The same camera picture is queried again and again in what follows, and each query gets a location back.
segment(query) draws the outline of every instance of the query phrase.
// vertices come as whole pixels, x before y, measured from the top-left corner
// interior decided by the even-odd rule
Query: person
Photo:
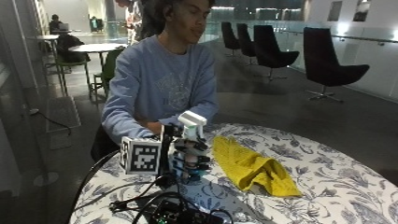
[[[63,23],[63,22],[60,21],[59,15],[54,14],[51,16],[51,22],[50,22],[50,34],[51,35],[58,35],[58,33],[55,31],[60,30],[60,23]]]
[[[143,25],[143,3],[141,0],[132,2],[131,6],[126,10],[126,23],[128,31],[128,44],[137,43],[141,33]]]
[[[140,27],[139,27],[139,32],[135,33],[136,41],[140,41],[152,35],[159,35],[163,31],[164,22],[160,22],[155,18],[156,17],[155,5],[157,1],[159,0],[115,0],[115,2],[120,7],[127,7],[126,14],[137,15],[140,13],[141,23],[137,23]]]
[[[130,46],[116,61],[104,105],[103,126],[111,139],[159,135],[187,110],[209,122],[219,111],[215,57],[199,45],[215,0],[161,0],[160,35]]]

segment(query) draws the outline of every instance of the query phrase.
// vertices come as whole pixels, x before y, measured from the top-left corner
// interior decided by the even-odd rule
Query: black hair
[[[173,5],[176,3],[180,3],[184,0],[157,0],[156,6],[155,6],[155,17],[159,22],[165,23],[165,17],[163,14],[163,11],[167,7],[171,7],[171,12],[173,10]],[[209,7],[212,7],[216,3],[216,0],[208,0],[209,1]]]

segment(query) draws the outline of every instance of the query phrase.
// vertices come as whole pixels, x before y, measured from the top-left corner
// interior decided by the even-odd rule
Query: yellow cloth
[[[280,162],[241,146],[233,137],[215,137],[213,155],[239,189],[248,190],[257,183],[275,196],[301,196]]]

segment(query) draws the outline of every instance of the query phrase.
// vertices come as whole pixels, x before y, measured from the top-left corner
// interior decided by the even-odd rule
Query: floral tablecloth
[[[211,173],[201,181],[180,187],[184,197],[204,209],[228,210],[236,222],[398,223],[398,188],[333,148],[292,133],[253,125],[208,126],[209,145],[216,135],[233,136],[264,157],[276,158],[304,196],[277,198],[259,186],[248,192],[240,191],[209,152]],[[136,212],[112,214],[110,203],[140,194],[151,182],[149,175],[126,175],[115,156],[86,185],[71,223],[131,223]]]

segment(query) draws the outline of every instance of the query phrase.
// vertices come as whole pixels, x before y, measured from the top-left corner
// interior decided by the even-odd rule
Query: green chair
[[[79,66],[79,65],[86,66],[86,79],[87,79],[88,93],[91,93],[87,61],[82,61],[79,63],[68,63],[68,62],[64,61],[64,58],[60,55],[58,56],[56,66],[60,68],[60,71],[62,71],[62,81],[63,81],[62,87],[64,88],[66,94],[67,94],[67,80],[66,80],[66,69],[64,69],[64,67],[72,67],[72,66]]]
[[[104,68],[102,74],[95,74],[95,83],[92,89],[96,92],[96,102],[98,102],[98,89],[102,87],[104,88],[104,96],[108,98],[110,93],[110,81],[115,77],[115,68],[116,68],[116,59],[120,56],[124,49],[114,49],[108,52],[107,58],[104,61]]]

